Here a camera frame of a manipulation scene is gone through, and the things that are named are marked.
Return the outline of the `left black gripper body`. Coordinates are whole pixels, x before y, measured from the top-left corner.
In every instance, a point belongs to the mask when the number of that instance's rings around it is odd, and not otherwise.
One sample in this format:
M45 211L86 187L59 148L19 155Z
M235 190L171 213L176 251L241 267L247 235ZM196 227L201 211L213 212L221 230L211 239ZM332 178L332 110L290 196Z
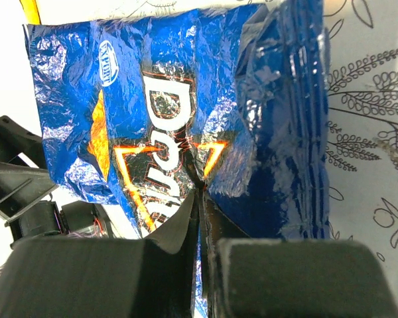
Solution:
M54 201L40 201L21 217L10 222L15 248L23 239L47 236L113 238L111 221L102 205L75 201L58 207Z

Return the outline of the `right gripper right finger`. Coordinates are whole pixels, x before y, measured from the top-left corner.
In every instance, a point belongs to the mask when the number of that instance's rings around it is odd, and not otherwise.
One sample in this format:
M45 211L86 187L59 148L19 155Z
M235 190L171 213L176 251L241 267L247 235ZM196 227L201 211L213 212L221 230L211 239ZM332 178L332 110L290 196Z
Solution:
M251 238L200 199L210 317L398 317L371 250L352 240Z

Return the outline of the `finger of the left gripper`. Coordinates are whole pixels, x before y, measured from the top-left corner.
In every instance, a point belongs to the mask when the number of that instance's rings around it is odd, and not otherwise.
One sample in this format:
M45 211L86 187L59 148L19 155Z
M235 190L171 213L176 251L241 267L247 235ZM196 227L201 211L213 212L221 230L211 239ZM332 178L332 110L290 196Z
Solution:
M58 186L50 179L41 137L0 117L0 218L20 218Z

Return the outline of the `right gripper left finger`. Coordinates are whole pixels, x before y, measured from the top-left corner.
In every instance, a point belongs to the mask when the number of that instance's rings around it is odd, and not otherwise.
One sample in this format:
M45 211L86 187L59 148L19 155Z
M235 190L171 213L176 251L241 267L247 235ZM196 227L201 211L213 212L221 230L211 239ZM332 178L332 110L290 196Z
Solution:
M0 317L191 317L197 193L149 236L31 238L0 275Z

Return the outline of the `blue Doritos chip bag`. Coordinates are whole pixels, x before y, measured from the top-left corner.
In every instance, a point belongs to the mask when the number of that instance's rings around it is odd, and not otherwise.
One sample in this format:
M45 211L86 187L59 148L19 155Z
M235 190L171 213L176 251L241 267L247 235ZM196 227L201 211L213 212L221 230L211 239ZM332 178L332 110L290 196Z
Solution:
M50 177L139 237L190 192L254 238L328 235L322 1L29 25Z

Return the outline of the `yellow snack packet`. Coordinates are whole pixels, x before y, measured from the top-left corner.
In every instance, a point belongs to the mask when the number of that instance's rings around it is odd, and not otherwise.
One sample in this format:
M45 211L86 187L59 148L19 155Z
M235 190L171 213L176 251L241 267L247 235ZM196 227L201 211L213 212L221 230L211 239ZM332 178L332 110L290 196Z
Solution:
M36 0L20 0L19 2L23 8L27 22L32 25L40 25L41 19Z

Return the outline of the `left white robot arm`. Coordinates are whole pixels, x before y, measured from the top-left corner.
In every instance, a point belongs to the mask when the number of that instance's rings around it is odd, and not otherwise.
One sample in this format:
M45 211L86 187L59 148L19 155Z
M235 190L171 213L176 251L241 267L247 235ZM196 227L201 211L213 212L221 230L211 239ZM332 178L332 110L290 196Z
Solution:
M57 188L46 169L41 138L0 117L0 268L23 239L113 236L101 205L75 201L58 206L52 199Z

